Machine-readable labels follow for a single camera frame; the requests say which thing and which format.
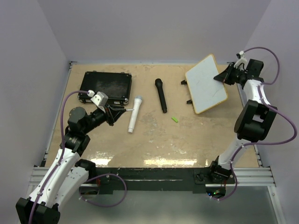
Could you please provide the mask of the yellow framed whiteboard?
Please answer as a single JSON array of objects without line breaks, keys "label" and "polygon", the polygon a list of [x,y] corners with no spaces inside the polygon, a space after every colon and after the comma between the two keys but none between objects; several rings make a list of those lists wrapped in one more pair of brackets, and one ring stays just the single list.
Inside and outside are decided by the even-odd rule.
[{"label": "yellow framed whiteboard", "polygon": [[209,54],[185,73],[182,85],[187,85],[196,114],[201,114],[228,99],[224,83],[214,80],[219,75],[213,54]]}]

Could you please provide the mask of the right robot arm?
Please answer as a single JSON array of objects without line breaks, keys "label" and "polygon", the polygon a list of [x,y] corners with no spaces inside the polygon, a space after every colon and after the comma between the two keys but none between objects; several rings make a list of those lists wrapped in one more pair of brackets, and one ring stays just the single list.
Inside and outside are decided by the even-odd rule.
[{"label": "right robot arm", "polygon": [[266,138],[276,117],[276,112],[267,107],[269,101],[263,90],[264,79],[260,77],[264,63],[249,60],[230,63],[214,79],[228,85],[239,84],[245,92],[247,102],[234,126],[235,140],[225,152],[212,161],[208,178],[220,183],[233,176],[233,168],[245,150]]}]

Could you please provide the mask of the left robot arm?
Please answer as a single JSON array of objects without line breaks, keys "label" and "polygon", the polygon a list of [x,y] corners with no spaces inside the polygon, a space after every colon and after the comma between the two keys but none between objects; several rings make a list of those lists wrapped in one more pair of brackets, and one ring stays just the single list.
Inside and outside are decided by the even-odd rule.
[{"label": "left robot arm", "polygon": [[95,163],[81,158],[90,141],[88,133],[104,122],[113,126],[125,111],[122,106],[110,105],[90,114],[82,107],[70,111],[55,160],[32,193],[16,203],[20,223],[58,223],[61,210],[80,185],[96,180]]}]

